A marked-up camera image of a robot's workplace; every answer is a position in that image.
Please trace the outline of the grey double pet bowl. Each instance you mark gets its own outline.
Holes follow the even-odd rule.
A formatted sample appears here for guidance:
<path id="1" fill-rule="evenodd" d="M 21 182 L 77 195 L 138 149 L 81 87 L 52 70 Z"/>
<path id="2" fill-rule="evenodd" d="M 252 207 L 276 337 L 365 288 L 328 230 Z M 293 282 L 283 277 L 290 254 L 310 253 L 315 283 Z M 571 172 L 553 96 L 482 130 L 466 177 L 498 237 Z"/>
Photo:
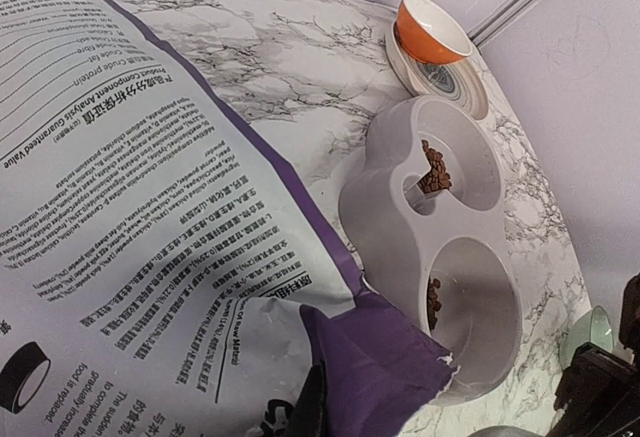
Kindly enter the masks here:
<path id="1" fill-rule="evenodd" d="M 419 189 L 430 170 L 422 140 L 443 153 L 449 190 Z M 453 380 L 437 404 L 466 403 L 496 389 L 520 348 L 522 310 L 507 253 L 501 168 L 478 123 L 434 95 L 377 115 L 364 164 L 341 190 L 339 215 L 366 281 L 451 352 Z M 441 281 L 433 331 L 429 278 Z"/>

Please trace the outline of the silver metal scoop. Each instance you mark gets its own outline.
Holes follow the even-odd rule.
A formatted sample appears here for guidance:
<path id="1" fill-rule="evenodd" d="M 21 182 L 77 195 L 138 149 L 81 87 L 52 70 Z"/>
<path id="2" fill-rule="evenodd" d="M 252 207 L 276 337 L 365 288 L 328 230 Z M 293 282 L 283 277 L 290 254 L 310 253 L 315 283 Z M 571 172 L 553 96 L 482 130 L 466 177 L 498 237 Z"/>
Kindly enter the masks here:
<path id="1" fill-rule="evenodd" d="M 541 437 L 539 434 L 507 425 L 497 425 L 477 430 L 469 437 Z"/>

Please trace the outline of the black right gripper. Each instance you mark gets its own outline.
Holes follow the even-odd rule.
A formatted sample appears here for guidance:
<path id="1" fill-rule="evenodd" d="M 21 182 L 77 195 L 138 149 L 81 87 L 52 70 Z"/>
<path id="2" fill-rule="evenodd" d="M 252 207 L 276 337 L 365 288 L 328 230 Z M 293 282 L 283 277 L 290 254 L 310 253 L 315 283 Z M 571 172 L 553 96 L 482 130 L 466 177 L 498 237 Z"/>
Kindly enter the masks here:
<path id="1" fill-rule="evenodd" d="M 619 340 L 631 363 L 593 343 L 574 352 L 556 390 L 554 408 L 564 414 L 551 436 L 637 436 L 639 434 L 639 277 L 623 292 Z"/>

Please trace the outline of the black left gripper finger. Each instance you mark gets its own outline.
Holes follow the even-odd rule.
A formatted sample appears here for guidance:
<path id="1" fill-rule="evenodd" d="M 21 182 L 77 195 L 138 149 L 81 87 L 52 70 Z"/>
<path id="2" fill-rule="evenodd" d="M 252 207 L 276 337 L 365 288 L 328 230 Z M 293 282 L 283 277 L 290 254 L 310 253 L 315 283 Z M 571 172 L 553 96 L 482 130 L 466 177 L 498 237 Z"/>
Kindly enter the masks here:
<path id="1" fill-rule="evenodd" d="M 314 365 L 307 375 L 287 426 L 287 437 L 326 436 L 326 371 Z"/>

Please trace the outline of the purple puppy food bag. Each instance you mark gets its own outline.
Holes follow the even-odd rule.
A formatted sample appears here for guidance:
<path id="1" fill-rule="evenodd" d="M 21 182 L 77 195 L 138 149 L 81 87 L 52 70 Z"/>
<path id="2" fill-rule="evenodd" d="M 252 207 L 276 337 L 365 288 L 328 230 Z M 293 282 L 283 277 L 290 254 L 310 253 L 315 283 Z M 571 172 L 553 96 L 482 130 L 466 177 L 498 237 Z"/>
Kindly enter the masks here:
<path id="1" fill-rule="evenodd" d="M 112 0 L 1 0 L 1 432 L 395 436 L 450 352 L 293 167 Z"/>

